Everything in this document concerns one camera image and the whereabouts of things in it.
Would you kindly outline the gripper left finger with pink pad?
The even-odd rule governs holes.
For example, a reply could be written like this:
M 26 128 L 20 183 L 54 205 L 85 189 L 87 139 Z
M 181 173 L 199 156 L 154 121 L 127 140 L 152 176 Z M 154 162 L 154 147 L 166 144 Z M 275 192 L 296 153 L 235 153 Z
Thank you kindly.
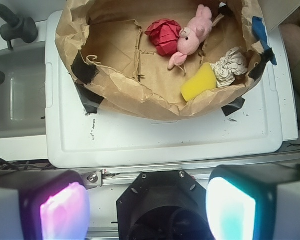
M 73 170 L 0 170 L 0 240 L 83 240 L 90 199 Z

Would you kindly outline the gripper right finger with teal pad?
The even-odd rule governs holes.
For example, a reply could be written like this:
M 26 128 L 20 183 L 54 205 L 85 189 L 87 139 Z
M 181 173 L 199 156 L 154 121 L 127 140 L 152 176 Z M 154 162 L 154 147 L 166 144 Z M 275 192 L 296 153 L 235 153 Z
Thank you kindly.
M 217 240 L 300 240 L 300 163 L 217 166 L 206 213 Z

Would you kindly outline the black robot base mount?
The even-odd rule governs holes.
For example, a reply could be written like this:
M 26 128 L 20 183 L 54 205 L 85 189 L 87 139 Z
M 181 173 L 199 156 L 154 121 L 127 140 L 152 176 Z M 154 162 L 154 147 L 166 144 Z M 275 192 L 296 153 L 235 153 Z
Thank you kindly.
M 116 202 L 121 240 L 213 240 L 206 189 L 183 170 L 142 172 Z

